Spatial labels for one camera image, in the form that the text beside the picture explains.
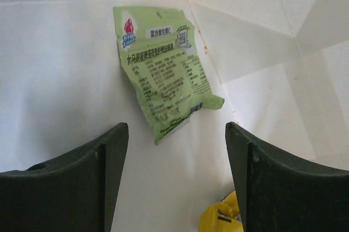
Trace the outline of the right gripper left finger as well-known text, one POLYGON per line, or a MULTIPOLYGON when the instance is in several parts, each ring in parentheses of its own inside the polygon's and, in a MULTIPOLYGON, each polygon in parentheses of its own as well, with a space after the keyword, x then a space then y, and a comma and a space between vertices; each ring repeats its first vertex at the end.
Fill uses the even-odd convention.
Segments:
POLYGON ((1 173, 1 231, 110 231, 129 127, 27 170, 1 173))

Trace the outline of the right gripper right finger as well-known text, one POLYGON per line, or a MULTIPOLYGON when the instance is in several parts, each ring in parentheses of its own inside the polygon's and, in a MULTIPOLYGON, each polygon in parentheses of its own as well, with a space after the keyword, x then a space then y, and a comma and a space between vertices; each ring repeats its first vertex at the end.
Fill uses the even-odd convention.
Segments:
POLYGON ((295 156, 234 122, 225 140, 245 231, 348 231, 348 171, 295 156))

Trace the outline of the yellow M&M's bag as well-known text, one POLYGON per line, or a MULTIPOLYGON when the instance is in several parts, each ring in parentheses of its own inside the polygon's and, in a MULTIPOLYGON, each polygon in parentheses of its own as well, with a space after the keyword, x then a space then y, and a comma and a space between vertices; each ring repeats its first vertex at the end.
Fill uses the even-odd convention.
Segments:
POLYGON ((244 231, 236 191, 211 205, 200 217, 199 232, 244 231))

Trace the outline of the blue checkered paper bag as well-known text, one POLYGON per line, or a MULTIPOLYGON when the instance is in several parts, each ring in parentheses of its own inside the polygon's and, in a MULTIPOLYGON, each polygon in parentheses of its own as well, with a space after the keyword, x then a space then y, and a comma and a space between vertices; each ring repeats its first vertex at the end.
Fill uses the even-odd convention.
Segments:
POLYGON ((1 0, 1 170, 119 122, 130 129, 113 231, 196 231, 234 189, 225 125, 348 169, 348 0, 1 0), (113 7, 177 8, 212 91, 159 145, 118 56, 113 7))

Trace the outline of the light green snack packet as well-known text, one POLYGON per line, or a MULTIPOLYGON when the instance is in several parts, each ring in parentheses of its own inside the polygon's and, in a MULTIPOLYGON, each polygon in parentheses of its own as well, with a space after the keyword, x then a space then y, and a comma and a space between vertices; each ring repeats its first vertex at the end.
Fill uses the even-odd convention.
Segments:
POLYGON ((121 66, 133 85, 154 143, 200 109, 219 110, 195 45, 195 26, 184 11, 113 7, 121 66))

